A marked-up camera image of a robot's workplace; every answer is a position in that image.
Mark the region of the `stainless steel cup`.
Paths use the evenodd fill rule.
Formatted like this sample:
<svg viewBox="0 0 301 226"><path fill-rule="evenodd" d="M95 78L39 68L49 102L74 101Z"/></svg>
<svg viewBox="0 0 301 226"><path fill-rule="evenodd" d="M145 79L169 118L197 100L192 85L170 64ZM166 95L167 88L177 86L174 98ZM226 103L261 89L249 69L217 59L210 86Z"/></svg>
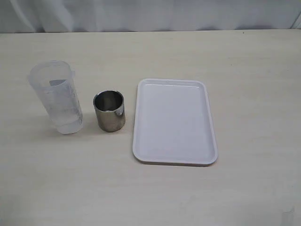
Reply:
<svg viewBox="0 0 301 226"><path fill-rule="evenodd" d="M93 105L102 130L115 132L125 125L124 97L119 91L104 90L96 94Z"/></svg>

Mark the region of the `clear plastic measuring cup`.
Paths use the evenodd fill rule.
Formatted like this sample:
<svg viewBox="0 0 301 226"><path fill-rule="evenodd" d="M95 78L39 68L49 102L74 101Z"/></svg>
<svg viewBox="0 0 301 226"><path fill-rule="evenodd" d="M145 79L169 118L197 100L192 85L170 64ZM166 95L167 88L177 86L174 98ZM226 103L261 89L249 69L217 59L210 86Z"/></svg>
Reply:
<svg viewBox="0 0 301 226"><path fill-rule="evenodd" d="M83 114L74 85L74 71L64 61L48 61L34 66L28 82L61 134L83 128Z"/></svg>

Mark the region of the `white plastic tray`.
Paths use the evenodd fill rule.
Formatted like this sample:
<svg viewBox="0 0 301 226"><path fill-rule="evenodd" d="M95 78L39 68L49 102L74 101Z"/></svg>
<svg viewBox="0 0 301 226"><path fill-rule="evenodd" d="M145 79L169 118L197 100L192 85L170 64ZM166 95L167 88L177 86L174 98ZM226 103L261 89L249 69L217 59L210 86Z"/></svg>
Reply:
<svg viewBox="0 0 301 226"><path fill-rule="evenodd" d="M141 80L132 152L144 163L215 163L218 149L206 86L194 80Z"/></svg>

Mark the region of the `white curtain backdrop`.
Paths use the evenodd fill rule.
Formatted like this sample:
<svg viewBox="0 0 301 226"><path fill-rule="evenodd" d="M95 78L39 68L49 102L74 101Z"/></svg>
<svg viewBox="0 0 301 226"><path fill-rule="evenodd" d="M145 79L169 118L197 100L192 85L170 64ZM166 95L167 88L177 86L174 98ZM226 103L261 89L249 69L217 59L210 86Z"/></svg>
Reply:
<svg viewBox="0 0 301 226"><path fill-rule="evenodd" d="M298 0L3 0L0 31L299 29Z"/></svg>

